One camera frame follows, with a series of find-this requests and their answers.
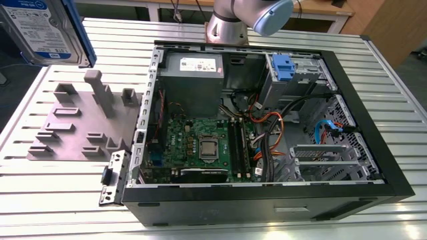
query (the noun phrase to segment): hard drive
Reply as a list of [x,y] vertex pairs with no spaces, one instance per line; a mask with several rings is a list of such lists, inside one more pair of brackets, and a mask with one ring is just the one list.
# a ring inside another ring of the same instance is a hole
[[0,16],[29,64],[94,67],[97,55],[74,0],[0,0]]

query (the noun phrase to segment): metal table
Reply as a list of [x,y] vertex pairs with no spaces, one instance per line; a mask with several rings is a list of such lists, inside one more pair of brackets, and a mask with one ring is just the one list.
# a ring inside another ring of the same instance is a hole
[[[98,55],[95,68],[114,92],[145,92],[154,40],[205,41],[203,25],[110,19],[83,24]],[[427,239],[427,114],[376,46],[353,35],[281,31],[261,37],[250,31],[249,36],[251,45],[335,51],[417,195],[333,222],[145,227],[125,207],[98,206],[106,162],[26,159],[58,83],[91,90],[86,69],[55,65],[42,69],[0,135],[0,236]]]

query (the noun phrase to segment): metal bracket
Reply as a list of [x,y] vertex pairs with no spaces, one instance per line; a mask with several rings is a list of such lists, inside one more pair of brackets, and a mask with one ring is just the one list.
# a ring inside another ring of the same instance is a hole
[[126,150],[111,154],[110,164],[102,174],[99,206],[123,206],[122,197],[127,184],[127,173],[131,154]]

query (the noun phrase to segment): cpu socket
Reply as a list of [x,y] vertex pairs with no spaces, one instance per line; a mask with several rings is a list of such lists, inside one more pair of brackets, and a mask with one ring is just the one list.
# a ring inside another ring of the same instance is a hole
[[199,139],[199,158],[209,164],[214,163],[221,157],[219,154],[219,139],[201,138]]

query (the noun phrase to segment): power supply label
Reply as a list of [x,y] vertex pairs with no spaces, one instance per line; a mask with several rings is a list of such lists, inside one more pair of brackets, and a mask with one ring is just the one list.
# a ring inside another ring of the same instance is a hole
[[193,72],[217,72],[215,59],[183,57],[179,63],[179,70]]
[[33,51],[45,58],[69,59],[73,54],[59,25],[51,19],[49,5],[42,0],[3,0],[3,8]]

